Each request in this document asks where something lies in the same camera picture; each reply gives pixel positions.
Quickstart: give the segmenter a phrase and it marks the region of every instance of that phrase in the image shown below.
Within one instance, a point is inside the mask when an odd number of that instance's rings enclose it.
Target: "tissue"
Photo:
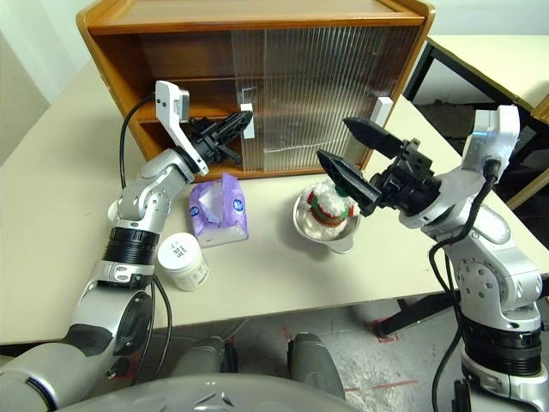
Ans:
[[[189,214],[201,247],[248,239],[244,193],[238,180],[228,173],[223,173],[221,180],[193,188]]]

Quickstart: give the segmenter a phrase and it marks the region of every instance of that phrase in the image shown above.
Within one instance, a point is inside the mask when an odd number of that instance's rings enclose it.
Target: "wall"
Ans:
[[[76,13],[93,0],[0,0],[0,31],[39,91],[53,102],[88,61]],[[549,0],[431,0],[433,34],[549,34]],[[433,64],[416,102],[486,98],[440,64]]]
[[[549,34],[549,0],[427,0],[437,10],[431,34]],[[414,103],[490,101],[434,62]]]
[[[0,34],[0,165],[49,105]]]
[[[88,61],[76,13],[92,0],[0,0],[0,31],[52,103]]]

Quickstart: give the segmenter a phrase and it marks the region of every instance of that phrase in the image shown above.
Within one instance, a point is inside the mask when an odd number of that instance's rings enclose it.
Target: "white bracket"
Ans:
[[[385,127],[391,107],[393,107],[393,100],[390,97],[378,97],[374,110],[371,112],[370,120],[380,127]]]
[[[162,123],[176,146],[182,148],[198,166],[202,176],[208,174],[208,165],[190,144],[179,126],[189,121],[189,92],[170,82],[158,80],[154,88],[156,118]]]
[[[240,105],[240,111],[253,112],[254,108],[251,103],[242,103]],[[246,126],[246,128],[242,133],[244,135],[244,139],[253,139],[254,137],[256,137],[256,131],[254,129],[254,118],[251,118],[250,122],[248,123],[248,125]]]

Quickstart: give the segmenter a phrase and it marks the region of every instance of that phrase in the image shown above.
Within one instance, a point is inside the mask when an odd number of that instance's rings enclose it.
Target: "white jar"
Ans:
[[[198,240],[190,233],[175,233],[158,250],[158,262],[178,288],[191,291],[208,277],[209,269]]]

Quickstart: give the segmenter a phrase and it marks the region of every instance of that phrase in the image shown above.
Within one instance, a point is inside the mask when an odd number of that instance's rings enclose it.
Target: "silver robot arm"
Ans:
[[[542,289],[540,272],[516,247],[504,219],[485,206],[472,230],[463,239],[456,238],[469,217],[473,196],[488,176],[495,183],[509,164],[520,130],[516,108],[478,111],[462,164],[440,176],[433,175],[431,160],[418,151],[415,139],[402,142],[368,120],[347,118],[345,123],[364,145],[394,162],[365,182],[343,159],[319,151],[321,165],[338,189],[359,203],[362,215],[389,206],[400,210],[406,227],[421,228],[437,242],[448,240],[440,246],[449,256],[461,292],[466,391],[475,400],[492,394],[519,402],[512,407],[549,410],[535,304]],[[486,399],[476,405],[488,404]]]
[[[71,326],[60,342],[32,348],[0,368],[0,410],[46,411],[82,400],[101,377],[125,368],[121,359],[142,346],[151,324],[148,285],[154,253],[173,200],[207,164],[238,160],[226,143],[251,121],[234,113],[220,123],[194,121],[192,143],[179,122],[187,122],[189,94],[167,82],[156,85],[157,117],[174,138],[149,161],[109,209],[113,229],[102,259],[92,270]]]

